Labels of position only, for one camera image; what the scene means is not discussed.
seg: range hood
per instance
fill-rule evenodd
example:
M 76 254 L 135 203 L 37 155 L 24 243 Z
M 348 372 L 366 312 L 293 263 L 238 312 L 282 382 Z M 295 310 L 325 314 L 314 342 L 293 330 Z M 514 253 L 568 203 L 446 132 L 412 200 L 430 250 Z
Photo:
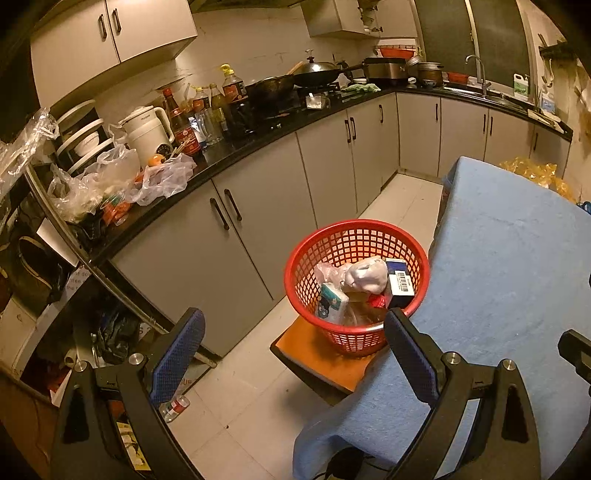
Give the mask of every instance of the range hood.
M 191 12 L 207 12 L 224 8 L 285 8 L 302 0 L 193 0 Z

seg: blue tablecloth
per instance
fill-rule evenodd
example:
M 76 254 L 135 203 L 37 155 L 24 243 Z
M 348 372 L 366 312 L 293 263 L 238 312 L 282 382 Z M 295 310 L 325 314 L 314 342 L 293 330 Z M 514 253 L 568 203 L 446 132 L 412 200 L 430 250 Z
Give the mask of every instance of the blue tablecloth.
M 542 475 L 559 466 L 589 416 L 589 385 L 558 355 L 570 328 L 591 338 L 591 216 L 513 173 L 462 157 L 430 251 L 427 296 L 411 320 L 445 351 L 517 362 L 537 422 Z M 462 452 L 478 401 L 469 402 L 440 473 Z M 297 480 L 354 445 L 395 463 L 428 406 L 384 349 L 357 390 L 309 423 L 294 446 Z

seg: yellow plastic bag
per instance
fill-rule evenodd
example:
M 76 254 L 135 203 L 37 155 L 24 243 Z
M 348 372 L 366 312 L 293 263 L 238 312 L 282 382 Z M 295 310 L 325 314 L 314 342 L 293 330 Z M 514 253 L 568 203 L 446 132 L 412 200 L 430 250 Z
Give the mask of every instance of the yellow plastic bag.
M 557 166 L 553 163 L 539 165 L 530 158 L 517 157 L 513 160 L 501 162 L 499 166 L 504 170 L 525 177 L 545 189 L 555 191 L 569 202 L 577 203 L 569 185 L 556 176 Z

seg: lower cabinet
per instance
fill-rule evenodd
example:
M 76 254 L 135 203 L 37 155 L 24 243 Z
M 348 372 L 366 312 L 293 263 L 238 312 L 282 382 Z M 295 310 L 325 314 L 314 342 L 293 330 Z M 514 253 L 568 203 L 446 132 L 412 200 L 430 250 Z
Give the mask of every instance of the lower cabinet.
M 487 107 L 441 99 L 440 178 L 445 177 L 462 156 L 484 160 L 487 124 Z
M 484 160 L 498 166 L 515 157 L 528 157 L 534 125 L 506 113 L 490 110 Z
M 547 163 L 556 164 L 556 174 L 562 178 L 569 151 L 570 143 L 568 140 L 559 137 L 544 127 L 535 126 L 530 152 L 530 158 L 533 161 L 541 165 Z
M 353 147 L 357 214 L 379 195 L 382 187 L 379 99 L 347 108 Z
M 316 230 L 296 135 L 232 165 L 213 184 L 271 296 L 281 300 L 283 266 L 294 247 Z
M 400 144 L 398 136 L 398 102 L 391 93 L 378 99 L 379 117 L 379 164 L 381 184 L 384 185 L 400 167 Z
M 112 262 L 172 322 L 188 307 L 200 308 L 207 322 L 203 346 L 220 356 L 273 305 L 210 181 L 148 225 Z
M 352 138 L 347 112 L 330 115 L 299 129 L 296 135 L 318 228 L 356 218 Z
M 397 93 L 400 166 L 432 177 L 439 170 L 441 102 L 439 97 Z

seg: barcode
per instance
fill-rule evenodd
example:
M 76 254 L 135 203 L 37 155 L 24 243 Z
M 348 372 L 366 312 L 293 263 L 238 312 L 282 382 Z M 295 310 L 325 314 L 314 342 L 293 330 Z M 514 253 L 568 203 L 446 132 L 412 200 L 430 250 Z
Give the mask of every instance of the barcode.
M 406 275 L 404 272 L 396 272 L 398 277 L 398 284 L 400 285 L 401 291 L 408 291 L 408 283 L 406 281 Z

